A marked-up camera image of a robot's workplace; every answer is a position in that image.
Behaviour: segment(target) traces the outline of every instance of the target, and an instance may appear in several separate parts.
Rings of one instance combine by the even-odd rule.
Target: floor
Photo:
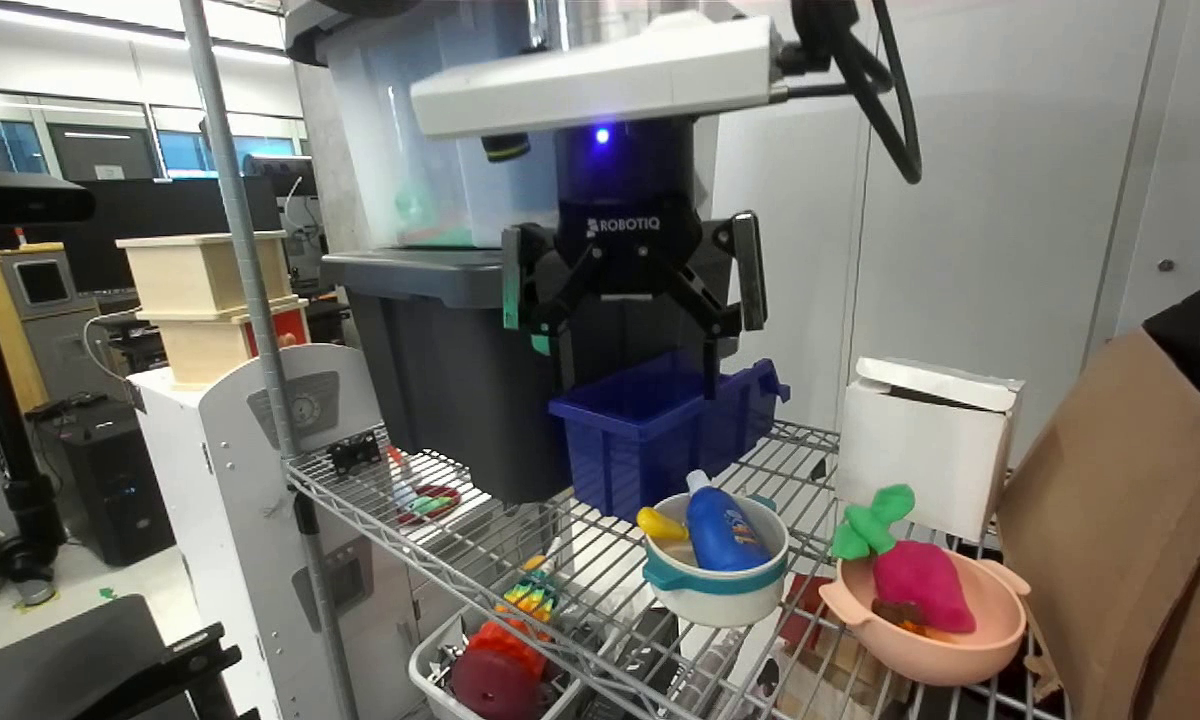
[[[87,550],[63,544],[54,559],[54,597],[46,603],[19,607],[10,589],[0,592],[0,647],[116,597],[143,597],[163,639],[180,639],[201,629],[201,607],[176,550],[126,569],[108,569]]]

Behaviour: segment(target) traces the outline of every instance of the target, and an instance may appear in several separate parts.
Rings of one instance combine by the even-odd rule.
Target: metal pole
[[[247,301],[252,341],[261,348],[255,355],[261,355],[261,373],[265,373],[265,385],[267,385],[267,405],[270,405],[270,420],[276,420],[278,457],[294,460],[294,437],[293,437],[293,417],[287,417],[287,397],[284,397],[284,369],[278,369],[278,348],[276,348],[276,334],[270,334],[267,292],[265,292],[265,281],[261,281],[261,262],[255,262],[255,250],[252,250],[252,217],[247,217],[247,203],[243,203],[243,180],[238,180],[238,170],[236,170],[236,143],[230,143],[222,86],[221,86],[217,60],[213,60],[202,0],[180,0],[180,6],[184,6],[188,50],[193,50],[193,74],[194,74],[201,101],[202,101],[202,128],[209,128],[209,148],[213,148],[213,165],[217,165],[217,187],[222,193],[222,212],[226,212],[230,250],[236,250],[236,263],[238,263],[238,283],[243,283],[243,301]],[[320,643],[323,643],[332,686],[337,686],[332,689],[337,718],[357,720],[357,693],[351,693],[342,638],[338,638],[338,623],[337,623],[337,612],[332,612],[320,537],[311,527],[301,527],[301,544],[302,544],[302,559],[308,559],[308,572],[311,572],[311,597],[314,597],[314,612],[320,612]]]

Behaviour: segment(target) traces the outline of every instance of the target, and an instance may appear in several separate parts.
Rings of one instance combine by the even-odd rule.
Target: pink toy
[[[875,612],[912,632],[974,632],[956,564],[935,544],[901,542],[872,559]]]

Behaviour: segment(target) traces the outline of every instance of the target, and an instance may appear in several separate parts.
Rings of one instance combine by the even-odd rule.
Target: window
[[[201,134],[157,134],[163,173],[213,173],[213,153]],[[247,158],[294,158],[287,137],[236,137],[236,165]]]
[[[0,120],[0,173],[46,173],[34,126]]]

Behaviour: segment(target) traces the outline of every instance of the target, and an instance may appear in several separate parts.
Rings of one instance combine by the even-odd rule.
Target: wire shelf
[[[674,623],[674,632],[639,623],[639,617],[655,607],[639,572],[639,531],[616,516],[598,516],[566,491],[548,504],[517,509],[517,520],[479,524],[472,520],[475,513],[453,513],[415,524],[415,516],[396,513],[384,468],[338,475],[323,457],[308,457],[293,466],[293,485],[493,620],[499,620],[499,592],[517,582],[520,564],[544,556],[544,569],[560,589],[554,620],[524,632],[520,617],[520,632],[509,629],[630,718],[1058,720],[1065,699],[1035,704],[1033,677],[1019,661],[981,689],[912,689],[867,661],[857,639],[812,603],[814,583],[831,577],[829,537],[839,520],[829,485],[831,466],[831,431],[774,426],[740,466],[715,475],[729,491],[774,509],[792,531],[786,600],[767,620],[740,629],[745,638],[735,638],[735,629],[674,623],[670,617],[662,617],[662,623]],[[466,509],[486,504],[472,475],[442,457],[421,451],[412,471],[421,485],[460,491]],[[706,647],[720,643],[740,643],[735,661],[725,667],[705,661],[713,658]],[[674,704],[674,686],[667,689],[667,677],[694,681],[694,689],[706,693],[694,697],[693,708],[684,697]]]

